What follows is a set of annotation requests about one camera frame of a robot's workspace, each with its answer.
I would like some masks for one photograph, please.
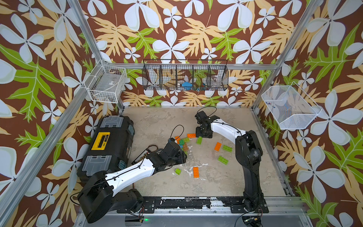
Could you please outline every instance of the green lego brick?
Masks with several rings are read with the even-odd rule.
[[[223,164],[225,164],[225,165],[227,165],[227,164],[228,164],[228,160],[227,160],[227,159],[225,159],[225,158],[223,158],[222,156],[219,156],[218,161],[220,161],[221,163],[223,163]]]
[[[222,148],[223,150],[226,150],[226,151],[228,151],[228,152],[232,152],[232,148],[231,147],[229,147],[229,146],[226,146],[226,145],[223,145],[223,148]]]
[[[197,139],[197,144],[202,144],[202,138],[201,138],[201,137],[199,137],[199,138]]]
[[[184,141],[184,143],[187,143],[187,142],[189,142],[190,141],[190,139],[187,137],[187,138],[183,138],[183,139],[180,139],[180,140],[183,140]]]

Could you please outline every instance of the brown wall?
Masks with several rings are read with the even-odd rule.
[[[291,187],[319,227],[363,223],[362,13],[361,1],[325,1],[308,25],[311,33],[304,32],[286,61],[289,74],[275,79],[276,85],[299,83],[323,107],[305,130],[280,130],[263,102],[256,111]],[[317,22],[329,18],[324,31]]]

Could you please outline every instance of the concrete floor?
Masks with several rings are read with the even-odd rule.
[[[164,148],[173,128],[181,124],[185,130],[181,138],[188,133],[195,133],[198,126],[194,115],[199,108],[126,108],[123,115],[129,116],[134,122],[135,136],[129,158],[131,162],[150,144]],[[205,108],[206,114],[214,109]],[[217,109],[214,115],[225,122],[246,131],[258,131],[252,114],[247,108],[222,108]],[[173,137],[180,135],[182,128],[174,130]],[[220,149],[214,150],[217,142],[233,148],[232,153]],[[188,144],[189,151],[187,162],[173,166],[170,170],[159,172],[151,177],[135,182],[135,188],[143,196],[242,196],[245,183],[242,166],[235,158],[235,145],[218,133],[213,133],[213,138],[203,138],[202,144],[196,144],[192,139]],[[266,151],[264,143],[260,142],[263,149],[260,164],[260,184],[264,196],[285,196],[275,168]],[[218,161],[222,156],[229,162],[224,165]],[[199,178],[193,177],[193,167],[199,167]],[[175,173],[179,168],[180,175]]]

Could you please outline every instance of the black toolbox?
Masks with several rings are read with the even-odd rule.
[[[82,183],[87,183],[96,172],[107,174],[126,168],[134,134],[134,122],[129,117],[104,117],[77,170]]]

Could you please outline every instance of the floral wallpaper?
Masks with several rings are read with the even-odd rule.
[[[0,199],[21,175],[93,69],[66,0],[0,0]],[[7,223],[73,225],[81,189],[76,168],[111,104],[83,102]]]
[[[274,85],[296,82],[322,107],[304,130],[280,130],[262,101],[255,112],[314,226],[363,225],[363,13],[361,0],[316,9]]]
[[[202,59],[274,64],[306,7],[306,1],[300,0],[85,0],[80,4],[101,56],[117,63]],[[196,92],[144,91],[141,72],[128,70],[122,93],[125,106],[250,106],[269,73],[230,70],[226,91]],[[178,80],[191,80],[178,73]]]

